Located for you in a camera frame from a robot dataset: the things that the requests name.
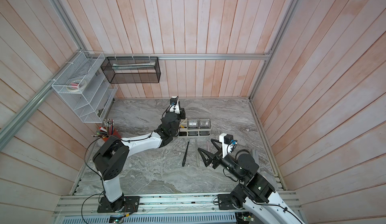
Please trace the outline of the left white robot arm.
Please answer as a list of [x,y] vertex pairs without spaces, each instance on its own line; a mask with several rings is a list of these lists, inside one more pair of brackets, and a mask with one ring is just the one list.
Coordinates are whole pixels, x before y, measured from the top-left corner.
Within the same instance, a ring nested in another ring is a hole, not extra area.
[[168,145],[180,132],[180,122],[186,118],[183,108],[171,107],[161,119],[158,128],[149,134],[117,138],[112,135],[93,156],[93,163],[101,175],[108,203],[122,202],[124,198],[119,175],[126,159],[137,153]]

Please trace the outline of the grey green toothbrush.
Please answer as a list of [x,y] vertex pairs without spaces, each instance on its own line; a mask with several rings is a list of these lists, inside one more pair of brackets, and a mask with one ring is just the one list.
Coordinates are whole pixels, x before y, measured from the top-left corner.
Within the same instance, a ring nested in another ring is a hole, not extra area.
[[199,167],[200,166],[200,154],[199,154],[197,146],[195,147],[195,150],[196,150],[196,164],[197,164],[197,167]]

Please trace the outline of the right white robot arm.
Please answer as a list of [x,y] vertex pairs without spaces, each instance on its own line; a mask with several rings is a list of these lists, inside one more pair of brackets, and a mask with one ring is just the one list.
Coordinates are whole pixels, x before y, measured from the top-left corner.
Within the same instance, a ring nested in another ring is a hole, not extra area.
[[237,141],[225,135],[221,140],[211,139],[217,149],[211,153],[198,148],[206,167],[222,167],[236,182],[229,194],[218,194],[213,203],[221,210],[240,210],[249,213],[263,224],[303,224],[291,208],[280,197],[274,186],[259,172],[259,165],[247,150],[240,150],[233,157],[230,153]]

